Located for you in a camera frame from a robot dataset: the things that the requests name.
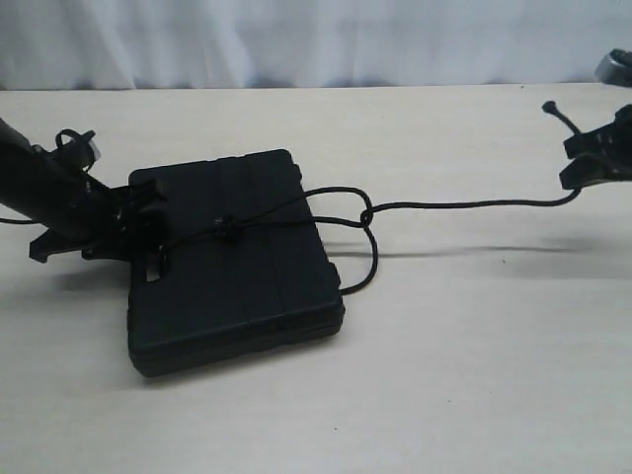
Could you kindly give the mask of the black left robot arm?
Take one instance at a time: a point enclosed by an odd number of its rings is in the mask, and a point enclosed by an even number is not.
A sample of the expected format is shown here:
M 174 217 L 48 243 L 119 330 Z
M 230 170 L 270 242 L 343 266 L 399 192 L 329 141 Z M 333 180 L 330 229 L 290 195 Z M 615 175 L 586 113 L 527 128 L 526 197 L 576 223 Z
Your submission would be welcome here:
M 1 203 L 45 230 L 29 245 L 30 259 L 78 252 L 167 271 L 168 225 L 162 183 L 149 178 L 110 187 L 93 177 L 100 158 L 95 131 L 63 128 L 47 150 L 7 122 L 1 124 Z

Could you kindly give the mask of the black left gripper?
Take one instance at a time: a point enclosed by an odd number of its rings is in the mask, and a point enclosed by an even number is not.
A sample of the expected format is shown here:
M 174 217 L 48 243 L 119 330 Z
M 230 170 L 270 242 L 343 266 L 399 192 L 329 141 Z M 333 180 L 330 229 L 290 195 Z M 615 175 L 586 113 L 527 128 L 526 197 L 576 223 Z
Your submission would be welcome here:
M 169 218 L 164 209 L 140 209 L 166 200 L 157 180 L 119 188 L 98 182 L 29 184 L 28 217 L 46 228 L 30 243 L 29 257 L 45 262 L 78 251 L 86 260 L 128 261 L 132 255 L 140 279 L 160 279 Z

